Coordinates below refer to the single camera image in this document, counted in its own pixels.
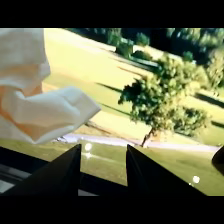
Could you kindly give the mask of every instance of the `bright light spot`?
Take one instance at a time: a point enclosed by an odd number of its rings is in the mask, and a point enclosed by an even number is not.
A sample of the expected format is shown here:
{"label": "bright light spot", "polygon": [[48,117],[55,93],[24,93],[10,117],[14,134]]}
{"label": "bright light spot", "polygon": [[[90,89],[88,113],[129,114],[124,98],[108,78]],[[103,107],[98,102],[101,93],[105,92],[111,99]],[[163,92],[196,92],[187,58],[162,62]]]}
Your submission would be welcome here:
{"label": "bright light spot", "polygon": [[85,150],[86,151],[90,151],[92,149],[92,144],[91,143],[87,143],[86,145],[85,145]]}
{"label": "bright light spot", "polygon": [[91,156],[92,156],[92,155],[91,155],[90,152],[86,153],[86,158],[87,158],[87,159],[89,159]]}
{"label": "bright light spot", "polygon": [[198,177],[198,176],[193,176],[193,181],[194,181],[196,184],[198,184],[199,181],[200,181],[200,177]]}

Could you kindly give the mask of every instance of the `white cloth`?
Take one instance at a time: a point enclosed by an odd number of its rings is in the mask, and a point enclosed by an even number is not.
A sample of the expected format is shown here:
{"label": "white cloth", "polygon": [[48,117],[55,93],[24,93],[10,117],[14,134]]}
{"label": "white cloth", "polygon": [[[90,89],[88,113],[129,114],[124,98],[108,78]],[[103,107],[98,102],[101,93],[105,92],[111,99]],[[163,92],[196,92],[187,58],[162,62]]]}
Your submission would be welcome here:
{"label": "white cloth", "polygon": [[48,142],[100,111],[75,87],[42,93],[49,74],[43,28],[0,28],[0,138]]}

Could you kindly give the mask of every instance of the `television screen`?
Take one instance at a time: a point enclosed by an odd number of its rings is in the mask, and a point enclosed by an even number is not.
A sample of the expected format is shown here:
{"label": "television screen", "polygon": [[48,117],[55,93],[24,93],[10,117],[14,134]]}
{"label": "television screen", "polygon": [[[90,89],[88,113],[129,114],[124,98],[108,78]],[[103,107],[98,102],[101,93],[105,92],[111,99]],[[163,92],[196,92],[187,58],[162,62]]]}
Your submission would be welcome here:
{"label": "television screen", "polygon": [[130,144],[224,195],[211,165],[224,144],[223,40],[224,28],[1,28],[0,145],[51,161],[81,142],[83,172],[126,185]]}

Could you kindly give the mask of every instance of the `crumpled white fabric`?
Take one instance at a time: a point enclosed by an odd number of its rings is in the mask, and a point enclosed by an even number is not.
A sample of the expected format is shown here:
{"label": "crumpled white fabric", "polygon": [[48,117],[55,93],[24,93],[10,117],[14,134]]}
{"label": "crumpled white fabric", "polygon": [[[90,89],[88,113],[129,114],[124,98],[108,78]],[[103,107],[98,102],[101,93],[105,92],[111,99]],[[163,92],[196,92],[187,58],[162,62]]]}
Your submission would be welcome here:
{"label": "crumpled white fabric", "polygon": [[0,138],[45,143],[100,111],[75,87],[42,93],[49,74],[43,28],[0,28]]}

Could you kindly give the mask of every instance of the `grassy field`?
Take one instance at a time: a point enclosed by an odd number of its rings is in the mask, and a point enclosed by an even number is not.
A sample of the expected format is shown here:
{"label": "grassy field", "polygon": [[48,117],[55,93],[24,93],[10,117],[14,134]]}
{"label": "grassy field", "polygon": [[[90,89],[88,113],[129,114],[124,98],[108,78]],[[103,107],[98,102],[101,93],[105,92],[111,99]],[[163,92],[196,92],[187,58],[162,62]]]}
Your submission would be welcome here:
{"label": "grassy field", "polygon": [[[81,171],[122,185],[127,185],[125,147],[92,144],[91,156],[87,157],[85,144],[81,141]],[[51,142],[31,145],[18,141],[0,140],[0,145],[30,156],[52,161],[74,144]],[[223,176],[211,165],[213,152],[182,151],[169,149],[140,149],[145,155],[170,170],[187,183],[193,183],[193,176],[200,177],[194,186],[207,195],[224,195]]]}
{"label": "grassy field", "polygon": [[[102,111],[91,121],[124,137],[143,139],[149,127],[129,120],[131,106],[118,105],[120,91],[139,75],[150,72],[122,62],[109,52],[107,45],[80,37],[62,29],[45,29],[46,52],[51,65],[51,76],[44,83],[52,88],[76,86],[101,105]],[[217,105],[193,97],[186,99],[187,105],[206,109],[216,124],[211,125],[197,139],[203,144],[224,144],[224,111]],[[195,144],[190,138],[174,134],[168,141]]]}

